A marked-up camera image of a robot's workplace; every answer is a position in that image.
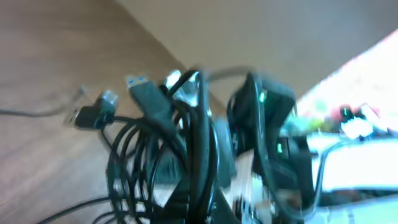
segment green light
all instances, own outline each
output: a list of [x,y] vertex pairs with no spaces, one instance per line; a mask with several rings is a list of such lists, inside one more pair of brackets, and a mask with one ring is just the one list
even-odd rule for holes
[[284,153],[283,150],[282,150],[282,144],[281,143],[278,143],[278,153],[279,154]]
[[259,101],[263,103],[265,100],[266,100],[266,93],[262,91],[259,97]]

